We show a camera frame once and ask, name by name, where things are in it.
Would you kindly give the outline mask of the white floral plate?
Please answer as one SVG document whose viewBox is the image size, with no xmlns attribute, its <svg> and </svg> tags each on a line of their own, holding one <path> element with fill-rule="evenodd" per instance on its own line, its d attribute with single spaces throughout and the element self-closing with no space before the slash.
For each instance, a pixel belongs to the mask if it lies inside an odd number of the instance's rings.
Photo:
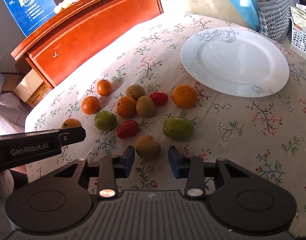
<svg viewBox="0 0 306 240">
<path fill-rule="evenodd" d="M 211 28 L 188 38 L 181 62 L 199 83 L 228 95 L 259 98 L 289 80 L 284 54 L 265 36 L 242 28 Z"/>
</svg>

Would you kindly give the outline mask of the brown cardboard box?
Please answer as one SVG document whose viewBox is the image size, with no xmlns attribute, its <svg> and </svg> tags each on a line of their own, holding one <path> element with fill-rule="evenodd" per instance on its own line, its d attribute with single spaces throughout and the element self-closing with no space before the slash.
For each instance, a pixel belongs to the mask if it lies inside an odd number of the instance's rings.
<svg viewBox="0 0 306 240">
<path fill-rule="evenodd" d="M 48 94 L 51 88 L 43 81 L 43 79 L 32 69 L 26 74 L 14 93 L 27 105 L 34 108 Z"/>
</svg>

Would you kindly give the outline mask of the small orange mandarin back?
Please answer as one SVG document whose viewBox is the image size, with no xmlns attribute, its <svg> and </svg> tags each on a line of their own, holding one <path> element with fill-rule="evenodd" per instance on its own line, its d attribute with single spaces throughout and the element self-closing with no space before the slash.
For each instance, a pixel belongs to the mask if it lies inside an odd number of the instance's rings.
<svg viewBox="0 0 306 240">
<path fill-rule="evenodd" d="M 108 80 L 102 79 L 97 83 L 97 93 L 101 96 L 108 96 L 112 92 L 112 85 Z"/>
</svg>

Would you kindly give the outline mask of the floral tablecloth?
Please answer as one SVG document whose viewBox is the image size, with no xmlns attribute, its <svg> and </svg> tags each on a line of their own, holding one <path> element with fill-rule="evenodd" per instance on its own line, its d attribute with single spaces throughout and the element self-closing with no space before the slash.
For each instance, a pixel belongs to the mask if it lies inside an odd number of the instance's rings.
<svg viewBox="0 0 306 240">
<path fill-rule="evenodd" d="M 182 155 L 197 155 L 204 161 L 227 158 L 288 190 L 297 202 L 291 233 L 306 236 L 306 60 L 273 42 L 286 57 L 290 71 L 288 83 L 280 92 L 259 98 L 217 92 L 187 73 L 180 52 L 192 35 L 223 27 L 235 25 L 206 16 L 162 14 L 136 25 L 82 64 L 31 111 L 25 129 L 59 128 L 73 118 L 86 130 L 86 139 L 63 147 L 58 156 L 29 164 L 29 181 L 77 158 L 98 161 L 105 155 L 120 155 L 128 145 L 135 144 L 136 137 L 122 140 L 114 131 L 96 129 L 93 116 L 81 111 L 86 97 L 97 96 L 100 80 L 112 84 L 112 93 L 99 99 L 101 108 L 112 113 L 130 85 L 141 85 L 146 94 L 171 94 L 175 87 L 186 84 L 197 92 L 193 108 L 180 109 L 169 100 L 150 118 L 134 117 L 138 135 L 154 137 L 160 143 L 161 155 L 155 160 L 137 157 L 129 178 L 118 180 L 118 190 L 184 188 L 185 180 L 174 178 L 169 167 L 171 145 Z M 185 118 L 193 124 L 194 132 L 188 140 L 176 141 L 163 134 L 164 121 L 171 117 Z"/>
</svg>

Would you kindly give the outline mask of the brown kiwi front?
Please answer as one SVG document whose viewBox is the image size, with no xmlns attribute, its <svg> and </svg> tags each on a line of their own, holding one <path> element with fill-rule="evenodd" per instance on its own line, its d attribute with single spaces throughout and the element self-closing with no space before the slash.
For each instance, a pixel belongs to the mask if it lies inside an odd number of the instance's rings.
<svg viewBox="0 0 306 240">
<path fill-rule="evenodd" d="M 142 159 L 151 160 L 160 156 L 161 146 L 154 137 L 145 134 L 137 139 L 135 151 Z"/>
</svg>

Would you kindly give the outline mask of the large green citrus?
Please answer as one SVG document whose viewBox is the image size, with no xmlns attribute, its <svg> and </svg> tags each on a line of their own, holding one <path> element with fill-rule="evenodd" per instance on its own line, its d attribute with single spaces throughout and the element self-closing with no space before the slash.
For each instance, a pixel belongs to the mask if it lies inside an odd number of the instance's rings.
<svg viewBox="0 0 306 240">
<path fill-rule="evenodd" d="M 172 140 L 188 140 L 193 132 L 193 124 L 185 118 L 171 117 L 166 119 L 163 124 L 163 134 Z"/>
</svg>

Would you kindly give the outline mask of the brown kiwi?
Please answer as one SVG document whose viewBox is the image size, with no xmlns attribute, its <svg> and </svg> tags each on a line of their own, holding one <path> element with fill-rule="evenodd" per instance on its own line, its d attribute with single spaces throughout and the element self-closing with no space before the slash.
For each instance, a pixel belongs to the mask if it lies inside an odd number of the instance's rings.
<svg viewBox="0 0 306 240">
<path fill-rule="evenodd" d="M 160 156 L 161 146 L 154 137 L 145 134 L 137 139 L 135 151 L 142 159 L 151 160 Z"/>
<path fill-rule="evenodd" d="M 148 118 L 153 116 L 156 110 L 155 103 L 148 96 L 141 96 L 136 103 L 136 111 L 139 116 Z"/>
<path fill-rule="evenodd" d="M 140 97 L 145 96 L 145 90 L 140 85 L 131 85 L 127 88 L 126 95 L 138 100 Z"/>
</svg>

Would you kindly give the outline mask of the brown kiwi back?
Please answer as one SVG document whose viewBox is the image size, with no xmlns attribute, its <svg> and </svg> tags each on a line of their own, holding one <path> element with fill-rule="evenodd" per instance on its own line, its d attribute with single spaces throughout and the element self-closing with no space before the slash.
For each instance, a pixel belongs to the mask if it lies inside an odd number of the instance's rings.
<svg viewBox="0 0 306 240">
<path fill-rule="evenodd" d="M 126 95 L 138 100 L 140 97 L 145 96 L 145 90 L 140 85 L 131 85 L 127 88 Z"/>
</svg>

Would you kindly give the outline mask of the red cherry tomato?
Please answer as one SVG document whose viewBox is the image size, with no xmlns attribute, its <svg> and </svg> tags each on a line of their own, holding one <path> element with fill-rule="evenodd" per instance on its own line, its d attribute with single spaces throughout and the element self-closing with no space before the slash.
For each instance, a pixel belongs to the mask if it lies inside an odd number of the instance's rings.
<svg viewBox="0 0 306 240">
<path fill-rule="evenodd" d="M 116 129 L 116 136 L 119 139 L 134 137 L 137 133 L 138 123 L 134 120 L 125 121 Z"/>
<path fill-rule="evenodd" d="M 161 91 L 152 92 L 149 97 L 156 106 L 163 106 L 168 101 L 168 95 Z"/>
</svg>

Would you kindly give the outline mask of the white plastic basket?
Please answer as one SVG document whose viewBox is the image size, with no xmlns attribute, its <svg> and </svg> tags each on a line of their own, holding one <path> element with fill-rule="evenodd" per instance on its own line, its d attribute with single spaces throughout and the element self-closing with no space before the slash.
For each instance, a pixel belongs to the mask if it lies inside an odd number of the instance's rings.
<svg viewBox="0 0 306 240">
<path fill-rule="evenodd" d="M 298 29 L 293 23 L 293 20 L 291 20 L 291 22 L 291 44 L 306 53 L 306 33 L 303 32 L 301 29 Z"/>
</svg>

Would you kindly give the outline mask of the blue cardboard box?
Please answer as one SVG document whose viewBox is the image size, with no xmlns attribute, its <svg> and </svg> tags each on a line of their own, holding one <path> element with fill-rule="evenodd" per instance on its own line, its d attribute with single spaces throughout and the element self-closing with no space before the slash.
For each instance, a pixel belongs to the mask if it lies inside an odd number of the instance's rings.
<svg viewBox="0 0 306 240">
<path fill-rule="evenodd" d="M 16 24 L 27 37 L 55 13 L 54 0 L 3 0 Z"/>
</svg>

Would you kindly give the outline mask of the large orange mandarin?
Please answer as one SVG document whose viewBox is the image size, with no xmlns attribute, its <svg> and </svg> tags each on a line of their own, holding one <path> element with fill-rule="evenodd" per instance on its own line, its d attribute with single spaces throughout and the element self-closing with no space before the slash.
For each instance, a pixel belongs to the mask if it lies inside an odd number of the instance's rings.
<svg viewBox="0 0 306 240">
<path fill-rule="evenodd" d="M 182 84 L 174 88 L 171 100 L 179 108 L 190 109 L 196 103 L 197 92 L 192 86 Z"/>
</svg>

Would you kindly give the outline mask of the houndstooth sofa cover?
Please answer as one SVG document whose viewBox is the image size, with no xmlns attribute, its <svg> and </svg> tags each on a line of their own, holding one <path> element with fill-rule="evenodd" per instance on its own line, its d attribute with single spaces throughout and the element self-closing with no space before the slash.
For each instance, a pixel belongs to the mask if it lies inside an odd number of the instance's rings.
<svg viewBox="0 0 306 240">
<path fill-rule="evenodd" d="M 297 0 L 257 0 L 258 32 L 274 41 L 279 41 L 289 31 L 290 7 Z"/>
</svg>

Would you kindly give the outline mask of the small green citrus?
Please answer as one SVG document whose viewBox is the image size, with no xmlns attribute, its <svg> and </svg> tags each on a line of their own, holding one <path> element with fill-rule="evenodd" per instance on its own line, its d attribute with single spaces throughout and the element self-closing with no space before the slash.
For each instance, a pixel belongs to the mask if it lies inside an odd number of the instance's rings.
<svg viewBox="0 0 306 240">
<path fill-rule="evenodd" d="M 101 111 L 95 115 L 94 125 L 100 131 L 110 131 L 116 127 L 116 124 L 115 115 L 109 111 Z"/>
</svg>

